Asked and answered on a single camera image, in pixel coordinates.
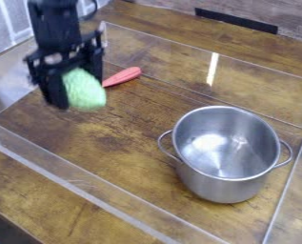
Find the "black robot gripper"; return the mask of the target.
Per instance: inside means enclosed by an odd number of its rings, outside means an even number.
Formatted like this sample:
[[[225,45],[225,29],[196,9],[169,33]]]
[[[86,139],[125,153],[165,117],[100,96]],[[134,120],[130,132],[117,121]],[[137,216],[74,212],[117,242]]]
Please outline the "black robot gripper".
[[[46,103],[60,110],[69,108],[69,95],[64,74],[84,67],[102,82],[104,47],[101,31],[84,34],[81,21],[92,18],[78,16],[78,0],[29,0],[28,7],[38,49],[25,61],[32,74],[40,75],[40,87]]]

